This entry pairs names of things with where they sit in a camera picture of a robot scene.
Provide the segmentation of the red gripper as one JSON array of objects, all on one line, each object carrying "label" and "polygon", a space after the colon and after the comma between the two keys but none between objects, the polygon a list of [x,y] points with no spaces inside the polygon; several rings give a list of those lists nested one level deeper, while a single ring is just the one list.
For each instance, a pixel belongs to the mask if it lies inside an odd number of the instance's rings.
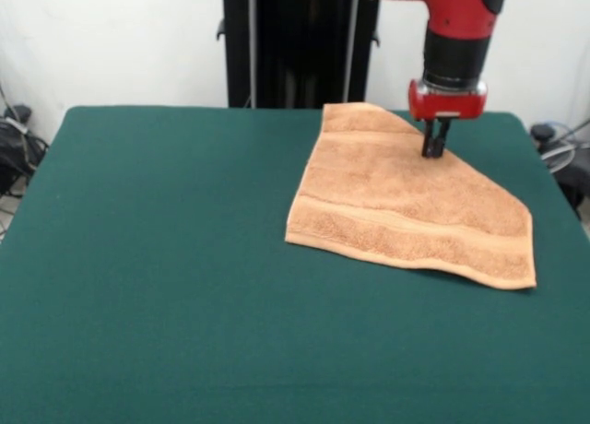
[{"label": "red gripper", "polygon": [[[413,79],[408,88],[408,105],[411,116],[424,121],[423,158],[436,159],[443,155],[446,137],[451,128],[450,119],[472,120],[484,111],[488,95],[487,84],[479,81],[474,89],[452,91],[429,86],[421,79]],[[439,131],[433,137],[434,121],[440,119]]]}]

